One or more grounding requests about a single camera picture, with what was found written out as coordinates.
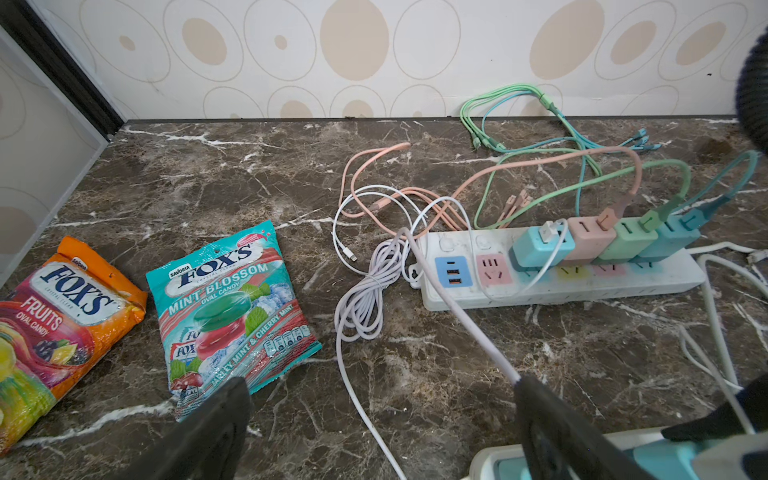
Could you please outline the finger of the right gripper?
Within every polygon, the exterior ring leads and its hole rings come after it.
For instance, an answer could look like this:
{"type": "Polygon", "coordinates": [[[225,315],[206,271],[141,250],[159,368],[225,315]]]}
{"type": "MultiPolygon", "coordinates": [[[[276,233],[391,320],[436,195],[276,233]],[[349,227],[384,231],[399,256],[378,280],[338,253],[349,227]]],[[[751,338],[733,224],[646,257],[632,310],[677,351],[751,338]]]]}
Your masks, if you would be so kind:
{"type": "MultiPolygon", "coordinates": [[[[736,394],[757,433],[766,431],[768,426],[767,391],[767,375],[763,374],[736,394]]],[[[705,417],[661,430],[661,435],[667,440],[694,442],[723,440],[743,433],[743,426],[728,402],[705,417]]]]}

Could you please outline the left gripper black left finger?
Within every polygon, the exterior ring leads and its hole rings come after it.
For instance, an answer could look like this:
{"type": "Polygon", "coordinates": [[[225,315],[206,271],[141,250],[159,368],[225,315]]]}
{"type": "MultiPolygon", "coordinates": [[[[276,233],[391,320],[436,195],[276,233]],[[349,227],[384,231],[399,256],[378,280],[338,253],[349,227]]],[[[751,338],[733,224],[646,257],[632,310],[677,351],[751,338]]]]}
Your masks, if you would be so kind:
{"type": "Polygon", "coordinates": [[[194,412],[113,479],[232,479],[244,449],[251,400],[241,377],[228,380],[194,412]]]}

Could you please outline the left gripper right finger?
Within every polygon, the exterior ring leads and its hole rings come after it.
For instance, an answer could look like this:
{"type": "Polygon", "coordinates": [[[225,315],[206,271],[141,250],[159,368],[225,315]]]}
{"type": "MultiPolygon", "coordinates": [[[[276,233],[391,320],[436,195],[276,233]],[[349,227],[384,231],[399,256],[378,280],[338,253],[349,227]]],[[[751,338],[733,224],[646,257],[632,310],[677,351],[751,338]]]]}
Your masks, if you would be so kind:
{"type": "Polygon", "coordinates": [[[535,377],[521,377],[514,398],[518,435],[533,479],[652,477],[535,377]]]}

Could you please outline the teal candy bag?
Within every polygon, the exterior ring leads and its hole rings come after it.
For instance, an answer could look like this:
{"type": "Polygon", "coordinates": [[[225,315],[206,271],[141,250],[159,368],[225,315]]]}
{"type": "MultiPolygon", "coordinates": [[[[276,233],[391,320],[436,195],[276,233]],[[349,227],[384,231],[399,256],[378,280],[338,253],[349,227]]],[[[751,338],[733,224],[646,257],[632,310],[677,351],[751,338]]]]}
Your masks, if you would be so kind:
{"type": "Polygon", "coordinates": [[[177,420],[232,378],[255,393],[322,348],[271,221],[146,275],[177,420]]]}

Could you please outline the teal charger with teal cable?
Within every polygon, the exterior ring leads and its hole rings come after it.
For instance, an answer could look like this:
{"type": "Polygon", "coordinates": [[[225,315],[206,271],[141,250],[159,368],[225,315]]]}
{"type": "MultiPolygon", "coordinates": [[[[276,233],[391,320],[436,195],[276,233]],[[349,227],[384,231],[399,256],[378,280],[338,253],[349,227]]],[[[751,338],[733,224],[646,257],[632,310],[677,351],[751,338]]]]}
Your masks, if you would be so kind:
{"type": "Polygon", "coordinates": [[[694,209],[685,215],[670,216],[656,230],[658,238],[631,262],[655,263],[670,257],[699,239],[700,228],[708,221],[707,215],[699,209],[694,209]]]}

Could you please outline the white multicolour power strip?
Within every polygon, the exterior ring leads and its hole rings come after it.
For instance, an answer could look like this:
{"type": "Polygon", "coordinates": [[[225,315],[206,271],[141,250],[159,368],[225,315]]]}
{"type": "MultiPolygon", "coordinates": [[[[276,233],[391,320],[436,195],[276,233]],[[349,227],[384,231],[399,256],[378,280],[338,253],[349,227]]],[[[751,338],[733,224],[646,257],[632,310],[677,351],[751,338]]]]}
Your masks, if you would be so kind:
{"type": "Polygon", "coordinates": [[[524,232],[431,232],[418,246],[438,284],[464,309],[676,294],[705,280],[694,258],[679,251],[658,263],[556,265],[534,282],[536,269],[518,271],[511,262],[513,243],[524,232]]]}

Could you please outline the light green charger plug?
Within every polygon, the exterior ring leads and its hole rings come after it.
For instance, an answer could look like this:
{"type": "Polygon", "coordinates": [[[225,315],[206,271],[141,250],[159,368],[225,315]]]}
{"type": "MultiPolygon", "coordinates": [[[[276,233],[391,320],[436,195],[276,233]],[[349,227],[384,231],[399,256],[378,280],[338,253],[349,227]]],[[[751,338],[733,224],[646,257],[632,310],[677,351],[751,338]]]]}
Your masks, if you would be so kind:
{"type": "Polygon", "coordinates": [[[627,263],[655,242],[657,229],[667,219],[667,214],[650,210],[642,217],[624,217],[620,220],[606,209],[597,217],[600,227],[607,227],[612,221],[614,240],[592,261],[592,264],[627,263]]]}

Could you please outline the pink charger plug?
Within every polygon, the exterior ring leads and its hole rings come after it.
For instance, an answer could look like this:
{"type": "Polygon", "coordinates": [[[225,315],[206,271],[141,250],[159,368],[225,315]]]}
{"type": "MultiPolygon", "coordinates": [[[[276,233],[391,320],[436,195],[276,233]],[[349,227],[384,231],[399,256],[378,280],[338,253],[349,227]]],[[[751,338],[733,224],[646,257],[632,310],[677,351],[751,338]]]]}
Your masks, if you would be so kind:
{"type": "Polygon", "coordinates": [[[617,238],[615,225],[620,219],[613,208],[606,208],[597,216],[568,218],[575,247],[561,265],[583,265],[595,260],[617,238]]]}

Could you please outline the teal charger plug small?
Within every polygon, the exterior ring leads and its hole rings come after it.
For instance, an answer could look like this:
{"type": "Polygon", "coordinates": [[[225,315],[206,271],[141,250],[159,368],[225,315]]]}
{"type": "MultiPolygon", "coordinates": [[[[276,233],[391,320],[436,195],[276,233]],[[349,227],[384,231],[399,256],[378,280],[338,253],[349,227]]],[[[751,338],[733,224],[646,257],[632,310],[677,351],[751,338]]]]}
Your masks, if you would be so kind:
{"type": "Polygon", "coordinates": [[[630,455],[654,479],[767,478],[766,432],[702,442],[661,439],[630,455]]]}

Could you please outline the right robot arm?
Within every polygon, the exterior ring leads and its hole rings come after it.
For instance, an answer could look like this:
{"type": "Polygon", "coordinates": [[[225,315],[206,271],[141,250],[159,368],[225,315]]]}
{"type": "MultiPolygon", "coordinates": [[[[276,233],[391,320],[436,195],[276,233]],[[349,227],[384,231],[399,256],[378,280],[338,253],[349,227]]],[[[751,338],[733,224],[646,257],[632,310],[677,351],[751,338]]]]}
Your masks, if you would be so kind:
{"type": "MultiPolygon", "coordinates": [[[[767,151],[767,36],[762,35],[750,51],[736,89],[736,111],[749,140],[767,151]]],[[[661,430],[673,442],[722,440],[767,430],[767,375],[762,374],[742,387],[726,379],[704,350],[684,328],[679,329],[683,354],[709,374],[723,390],[726,402],[709,415],[661,430]]]]}

